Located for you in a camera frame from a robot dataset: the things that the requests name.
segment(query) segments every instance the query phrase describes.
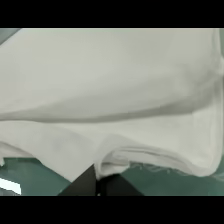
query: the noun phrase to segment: bright white spot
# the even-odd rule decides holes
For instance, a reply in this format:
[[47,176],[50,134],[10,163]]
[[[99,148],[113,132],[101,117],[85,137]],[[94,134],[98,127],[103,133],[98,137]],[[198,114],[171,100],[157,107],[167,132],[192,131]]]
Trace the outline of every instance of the bright white spot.
[[11,190],[11,191],[14,191],[15,193],[21,195],[20,184],[11,182],[9,180],[4,180],[4,179],[0,178],[0,188],[5,189],[5,190]]

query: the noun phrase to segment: folded cloth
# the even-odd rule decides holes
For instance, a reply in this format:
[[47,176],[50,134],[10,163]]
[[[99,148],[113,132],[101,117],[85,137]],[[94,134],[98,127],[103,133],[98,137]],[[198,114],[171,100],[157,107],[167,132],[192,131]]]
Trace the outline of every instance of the folded cloth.
[[217,28],[22,29],[0,74],[0,141],[71,181],[93,162],[206,176],[221,159]]

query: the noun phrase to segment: green surface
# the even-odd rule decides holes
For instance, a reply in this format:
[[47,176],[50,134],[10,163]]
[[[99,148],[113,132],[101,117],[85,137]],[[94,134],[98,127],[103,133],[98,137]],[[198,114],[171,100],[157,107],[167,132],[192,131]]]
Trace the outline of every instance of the green surface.
[[[221,42],[224,52],[224,29]],[[133,164],[123,176],[144,195],[224,196],[224,160],[217,173],[206,178],[141,164]],[[36,159],[6,159],[5,166],[0,168],[0,178],[19,183],[22,195],[57,195],[69,185]]]

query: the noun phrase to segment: green table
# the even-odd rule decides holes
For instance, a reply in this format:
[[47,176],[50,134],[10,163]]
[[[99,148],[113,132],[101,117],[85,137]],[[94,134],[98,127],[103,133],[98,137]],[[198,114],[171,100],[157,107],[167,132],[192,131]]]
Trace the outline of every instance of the green table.
[[[16,30],[0,28],[0,44],[13,32]],[[221,29],[221,40],[224,53],[224,29]],[[122,175],[144,195],[224,196],[224,160],[217,173],[206,178],[144,164],[132,164]],[[57,195],[69,185],[69,181],[33,158],[6,159],[5,166],[0,168],[0,178],[19,183],[24,196]]]

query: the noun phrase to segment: white cloth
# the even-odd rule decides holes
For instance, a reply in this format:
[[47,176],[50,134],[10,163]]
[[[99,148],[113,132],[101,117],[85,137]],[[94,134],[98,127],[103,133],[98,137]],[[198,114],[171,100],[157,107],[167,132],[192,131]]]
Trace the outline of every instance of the white cloth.
[[94,161],[209,175],[222,75],[218,28],[22,29],[0,48],[0,141],[69,180]]

